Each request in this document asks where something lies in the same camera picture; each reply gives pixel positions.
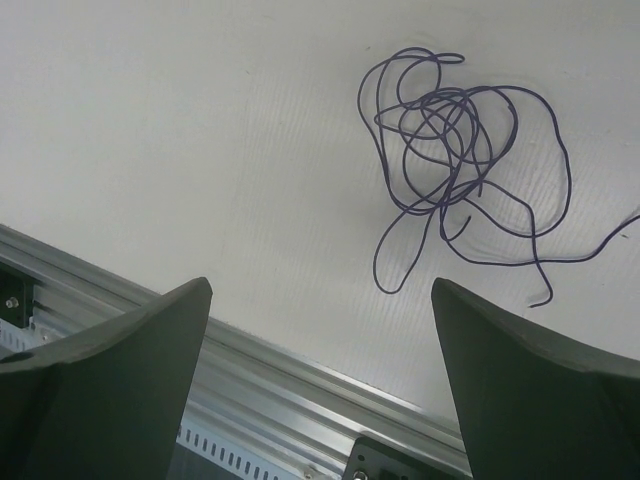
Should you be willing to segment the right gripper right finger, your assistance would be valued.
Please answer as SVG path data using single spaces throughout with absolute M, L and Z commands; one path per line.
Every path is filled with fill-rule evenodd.
M 638 361 L 450 280 L 434 281 L 431 301 L 474 478 L 638 478 Z

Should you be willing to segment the aluminium mounting rail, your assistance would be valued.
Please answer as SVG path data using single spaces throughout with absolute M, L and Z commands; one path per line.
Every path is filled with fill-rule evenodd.
M 1 231 L 1 260 L 35 281 L 32 326 L 59 336 L 153 298 L 148 289 L 10 228 Z M 185 419 L 296 479 L 340 478 L 362 436 L 457 479 L 471 475 L 457 432 L 397 398 L 217 320 L 207 326 Z

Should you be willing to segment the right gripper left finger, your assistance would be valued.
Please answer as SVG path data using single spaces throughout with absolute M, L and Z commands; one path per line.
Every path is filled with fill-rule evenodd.
M 165 478 L 211 300 L 210 283 L 196 278 L 2 358 L 2 478 Z

